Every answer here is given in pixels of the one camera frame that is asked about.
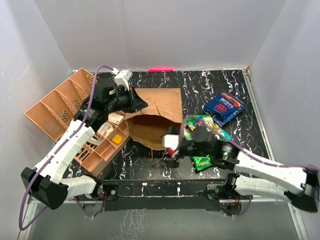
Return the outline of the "brown paper bag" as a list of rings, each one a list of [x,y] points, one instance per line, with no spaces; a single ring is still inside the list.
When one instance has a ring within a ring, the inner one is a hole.
[[[125,115],[129,135],[151,150],[163,151],[163,135],[169,127],[179,129],[183,122],[181,89],[137,88],[136,92],[148,107]]]

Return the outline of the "green yellow chips bag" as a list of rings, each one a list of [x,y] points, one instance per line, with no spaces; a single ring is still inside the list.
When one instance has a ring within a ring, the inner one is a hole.
[[[208,114],[195,115],[189,117],[184,125],[184,138],[186,140],[192,139],[192,131],[198,127],[204,127],[207,131],[210,131],[213,126],[213,119]]]

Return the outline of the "blue white snack packet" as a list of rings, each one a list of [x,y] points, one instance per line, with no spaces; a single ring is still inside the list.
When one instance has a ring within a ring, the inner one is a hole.
[[[231,115],[227,116],[227,117],[222,117],[218,114],[215,114],[212,119],[215,123],[217,123],[220,127],[223,127],[226,123],[230,122],[231,120],[233,120],[236,116],[238,116],[241,112],[243,111],[243,109],[240,110],[236,110],[234,113],[232,113]]]

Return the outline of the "dark blue snack bag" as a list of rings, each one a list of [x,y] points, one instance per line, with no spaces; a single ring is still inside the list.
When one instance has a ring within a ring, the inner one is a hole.
[[[235,111],[244,110],[245,108],[246,106],[241,100],[223,90],[209,103],[207,103],[204,106],[203,110],[206,113],[210,113],[213,115],[218,114],[225,118]]]

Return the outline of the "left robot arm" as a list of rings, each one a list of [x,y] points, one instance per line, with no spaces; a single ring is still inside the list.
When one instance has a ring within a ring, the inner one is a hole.
[[[34,168],[26,167],[22,171],[25,194],[51,210],[59,208],[66,199],[80,195],[99,199],[104,188],[97,177],[64,178],[64,172],[83,145],[108,120],[109,114],[118,111],[132,114],[146,107],[148,103],[127,80],[95,82],[90,96],[82,102],[66,132],[51,151]]]

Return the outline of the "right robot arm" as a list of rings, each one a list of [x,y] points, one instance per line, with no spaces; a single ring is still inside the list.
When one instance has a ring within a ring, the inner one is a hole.
[[[205,127],[195,128],[190,140],[170,130],[162,137],[162,143],[172,159],[209,157],[214,167],[230,170],[232,173],[216,191],[219,198],[261,196],[289,202],[305,212],[319,210],[318,167],[274,162]]]

